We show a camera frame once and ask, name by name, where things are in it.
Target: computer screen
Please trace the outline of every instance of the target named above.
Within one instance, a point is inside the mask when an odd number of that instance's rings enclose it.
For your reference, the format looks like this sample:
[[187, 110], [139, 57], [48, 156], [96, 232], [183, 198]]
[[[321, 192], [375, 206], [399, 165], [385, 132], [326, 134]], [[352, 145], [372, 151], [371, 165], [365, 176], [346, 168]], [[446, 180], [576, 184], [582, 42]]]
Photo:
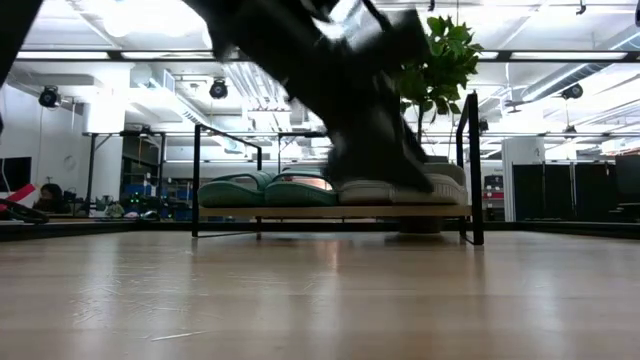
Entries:
[[640, 155], [616, 156], [620, 203], [640, 202]]
[[30, 157], [0, 159], [0, 192], [17, 191], [29, 183], [31, 183]]

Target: monitor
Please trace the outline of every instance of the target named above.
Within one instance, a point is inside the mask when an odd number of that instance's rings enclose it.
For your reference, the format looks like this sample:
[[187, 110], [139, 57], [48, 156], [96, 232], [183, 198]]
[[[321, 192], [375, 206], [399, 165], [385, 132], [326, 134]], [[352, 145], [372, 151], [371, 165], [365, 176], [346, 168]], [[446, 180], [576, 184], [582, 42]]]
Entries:
[[30, 157], [0, 159], [0, 192], [17, 191], [30, 183]]

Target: wooden floor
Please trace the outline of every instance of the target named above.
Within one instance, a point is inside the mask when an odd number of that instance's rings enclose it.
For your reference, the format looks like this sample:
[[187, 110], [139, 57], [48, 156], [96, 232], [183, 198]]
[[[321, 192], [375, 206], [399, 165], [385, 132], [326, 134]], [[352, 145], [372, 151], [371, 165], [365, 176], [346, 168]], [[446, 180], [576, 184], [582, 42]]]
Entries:
[[640, 243], [487, 235], [0, 243], [0, 359], [640, 358]]

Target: person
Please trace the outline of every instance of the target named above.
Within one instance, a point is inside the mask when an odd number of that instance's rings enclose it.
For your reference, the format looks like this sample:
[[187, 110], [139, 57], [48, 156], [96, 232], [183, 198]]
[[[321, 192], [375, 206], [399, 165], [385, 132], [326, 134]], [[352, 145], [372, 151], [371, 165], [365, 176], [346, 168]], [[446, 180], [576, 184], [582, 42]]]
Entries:
[[390, 81], [390, 72], [428, 51], [415, 9], [394, 14], [392, 22], [361, 0], [380, 26], [329, 39], [314, 21], [330, 22], [337, 0], [185, 3], [207, 23], [216, 58], [237, 46], [322, 119], [334, 145], [324, 171], [332, 183], [381, 180], [433, 192], [422, 171], [426, 154], [399, 113]]
[[45, 213], [66, 214], [71, 208], [64, 201], [62, 189], [58, 184], [45, 184], [40, 188], [40, 199], [33, 204], [35, 210]]

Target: potted plant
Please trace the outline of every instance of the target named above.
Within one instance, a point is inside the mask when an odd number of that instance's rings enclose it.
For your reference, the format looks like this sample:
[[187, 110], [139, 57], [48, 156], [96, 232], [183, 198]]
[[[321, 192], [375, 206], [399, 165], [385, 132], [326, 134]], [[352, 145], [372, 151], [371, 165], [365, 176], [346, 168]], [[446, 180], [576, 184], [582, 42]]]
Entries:
[[396, 76], [402, 99], [402, 110], [418, 107], [418, 141], [422, 139], [422, 123], [426, 112], [435, 107], [437, 115], [460, 114], [458, 87], [466, 89], [469, 76], [477, 74], [478, 53], [482, 46], [473, 43], [471, 28], [456, 25], [449, 16], [427, 19], [429, 53], [421, 61], [405, 64]]

